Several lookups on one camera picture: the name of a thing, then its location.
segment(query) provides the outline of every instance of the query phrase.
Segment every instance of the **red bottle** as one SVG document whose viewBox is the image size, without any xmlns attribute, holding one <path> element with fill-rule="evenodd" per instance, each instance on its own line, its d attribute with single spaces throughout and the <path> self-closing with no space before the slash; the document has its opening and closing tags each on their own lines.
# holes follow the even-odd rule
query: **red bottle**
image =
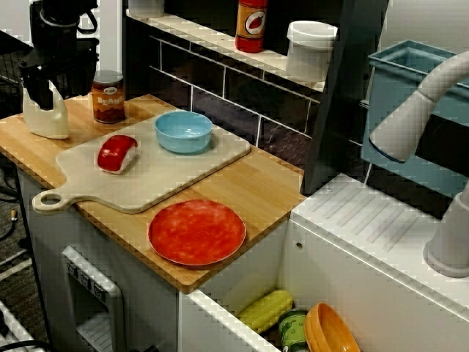
<svg viewBox="0 0 469 352">
<path fill-rule="evenodd" d="M 246 53 L 262 50 L 267 3 L 268 0 L 240 0 L 235 39 L 238 50 Z"/>
</svg>

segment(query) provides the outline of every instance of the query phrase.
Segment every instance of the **blue dish rack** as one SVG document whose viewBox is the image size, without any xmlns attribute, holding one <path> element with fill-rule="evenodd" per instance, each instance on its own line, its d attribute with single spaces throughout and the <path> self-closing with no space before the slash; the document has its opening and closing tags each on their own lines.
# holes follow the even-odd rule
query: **blue dish rack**
<svg viewBox="0 0 469 352">
<path fill-rule="evenodd" d="M 369 56 L 374 78 L 361 150 L 362 159 L 448 197 L 454 197 L 463 190 L 468 181 L 466 176 L 415 154 L 404 164 L 389 161 L 371 146 L 369 135 L 415 92 L 428 73 L 454 55 L 450 51 L 406 40 Z M 450 88 L 433 114 L 469 127 L 469 78 Z"/>
</svg>

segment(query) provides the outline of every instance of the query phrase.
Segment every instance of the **gray faucet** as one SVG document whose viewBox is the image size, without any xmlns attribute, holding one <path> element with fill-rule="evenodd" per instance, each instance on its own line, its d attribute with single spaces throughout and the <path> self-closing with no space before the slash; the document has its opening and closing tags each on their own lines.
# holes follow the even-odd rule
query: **gray faucet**
<svg viewBox="0 0 469 352">
<path fill-rule="evenodd" d="M 469 51 L 438 65 L 418 89 L 370 134 L 372 146 L 386 158 L 404 163 L 417 148 L 437 102 L 469 76 Z M 456 278 L 469 276 L 469 182 L 446 211 L 424 249 L 428 265 Z"/>
</svg>

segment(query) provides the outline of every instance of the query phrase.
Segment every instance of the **jar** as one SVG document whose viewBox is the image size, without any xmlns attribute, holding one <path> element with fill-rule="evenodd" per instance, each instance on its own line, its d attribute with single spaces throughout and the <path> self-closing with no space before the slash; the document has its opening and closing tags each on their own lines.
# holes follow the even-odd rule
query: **jar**
<svg viewBox="0 0 469 352">
<path fill-rule="evenodd" d="M 315 21 L 291 22 L 287 37 L 287 75 L 309 82 L 325 81 L 337 27 Z"/>
</svg>

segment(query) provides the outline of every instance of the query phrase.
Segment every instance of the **corn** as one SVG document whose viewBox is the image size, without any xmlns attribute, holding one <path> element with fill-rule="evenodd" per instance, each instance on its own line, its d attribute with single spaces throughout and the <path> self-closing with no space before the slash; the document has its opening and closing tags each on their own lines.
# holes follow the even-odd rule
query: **corn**
<svg viewBox="0 0 469 352">
<path fill-rule="evenodd" d="M 273 291 L 244 309 L 238 319 L 260 334 L 274 326 L 280 315 L 290 310 L 292 305 L 293 298 L 287 291 Z"/>
</svg>

